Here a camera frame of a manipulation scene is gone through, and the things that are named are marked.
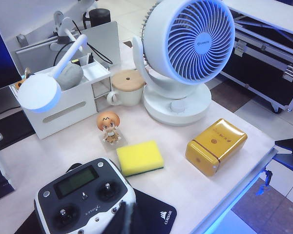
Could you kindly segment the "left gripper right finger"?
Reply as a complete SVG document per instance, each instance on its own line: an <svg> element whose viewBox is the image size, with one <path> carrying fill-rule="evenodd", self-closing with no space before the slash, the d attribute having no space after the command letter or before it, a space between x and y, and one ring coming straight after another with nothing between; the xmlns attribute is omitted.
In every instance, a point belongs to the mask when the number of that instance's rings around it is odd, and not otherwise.
<svg viewBox="0 0 293 234"><path fill-rule="evenodd" d="M131 233L132 234L146 234L146 227L140 214L137 204L133 205L131 215Z"/></svg>

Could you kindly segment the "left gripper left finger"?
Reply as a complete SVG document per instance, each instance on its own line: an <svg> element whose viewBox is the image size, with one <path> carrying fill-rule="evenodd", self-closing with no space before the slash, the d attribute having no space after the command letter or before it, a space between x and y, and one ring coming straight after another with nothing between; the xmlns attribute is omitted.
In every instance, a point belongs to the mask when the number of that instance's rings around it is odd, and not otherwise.
<svg viewBox="0 0 293 234"><path fill-rule="evenodd" d="M119 209L105 228L105 234L121 234L125 223L126 203L122 202Z"/></svg>

